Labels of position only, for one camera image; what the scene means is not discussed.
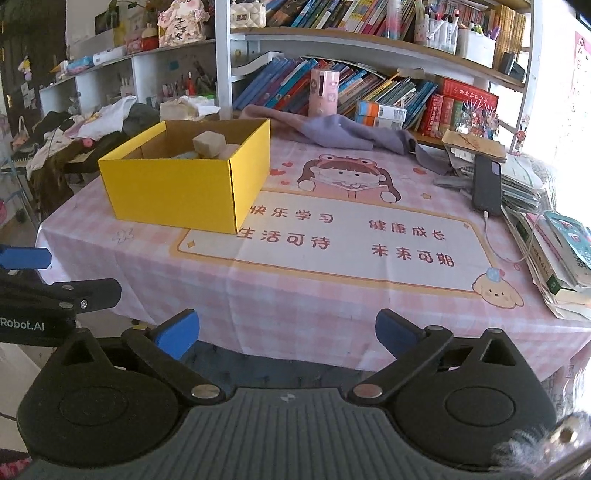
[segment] table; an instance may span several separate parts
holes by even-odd
[[[194,308],[202,322],[201,340],[251,355],[376,371],[393,360],[374,333],[378,310],[389,307],[421,327],[443,325],[456,336],[480,336],[486,328],[501,327],[540,379],[570,365],[578,352],[584,352],[583,362],[588,359],[582,349],[591,339],[591,325],[554,317],[526,265],[501,262],[490,253],[482,240],[482,218],[471,210],[470,201],[434,186],[434,174],[412,158],[276,139],[271,158],[264,191],[236,237],[116,220],[103,183],[96,179],[41,226],[37,246],[53,255],[43,278],[48,283],[116,278],[123,293],[115,313],[159,324]],[[356,175],[356,167],[347,169],[348,159],[369,169],[366,179],[377,175],[384,180],[376,189],[329,186],[329,170],[335,176],[341,170],[347,178]],[[340,170],[326,169],[331,160],[342,162]],[[261,207],[267,210],[263,214],[257,212]],[[288,212],[278,215],[281,210]],[[309,217],[296,216],[308,210]],[[352,219],[346,231],[343,216]],[[424,237],[414,235],[421,218]],[[286,222],[285,230],[280,231],[277,222]],[[292,231],[306,222],[309,226]],[[273,231],[278,241],[269,240]],[[521,257],[504,223],[491,221],[489,233],[500,253]],[[323,249],[320,239],[329,234],[332,240]],[[363,247],[358,237],[365,239]],[[400,238],[414,243],[403,244]],[[436,259],[437,242],[446,243],[446,249],[441,247],[442,256]],[[257,245],[265,245],[269,254],[261,258]],[[405,247],[412,258],[400,257]],[[278,254],[287,248],[301,253]],[[425,260],[428,249],[432,264]],[[459,253],[464,250],[467,261]],[[476,275],[492,266],[503,270],[496,283]],[[471,276],[453,273],[458,267]],[[430,270],[435,273],[427,276],[413,273],[425,268],[447,270]],[[442,288],[442,278],[453,284]],[[517,293],[509,287],[499,290],[512,304],[499,307],[494,297],[484,299],[487,290],[494,295],[494,285],[504,281]]]

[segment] cartoon dog illustration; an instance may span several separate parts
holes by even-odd
[[[319,155],[306,162],[297,184],[302,190],[331,199],[396,203],[401,198],[388,170],[367,158]]]
[[[472,290],[486,302],[502,309],[514,309],[524,305],[521,295],[501,277],[504,272],[498,268],[489,268],[472,284]]]

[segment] pink bottle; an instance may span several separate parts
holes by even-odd
[[[339,72],[313,69],[308,116],[335,115],[339,99]]]

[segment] door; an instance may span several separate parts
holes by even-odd
[[[39,88],[55,81],[50,70],[66,59],[65,32],[66,0],[6,0],[0,7],[0,74],[13,135],[20,116],[29,132],[41,120]],[[18,71],[25,55],[31,62],[30,82]],[[31,89],[35,101],[25,107],[23,91]]]

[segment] smartphone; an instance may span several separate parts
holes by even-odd
[[[484,155],[474,159],[472,205],[489,215],[500,216],[501,211],[501,165]]]

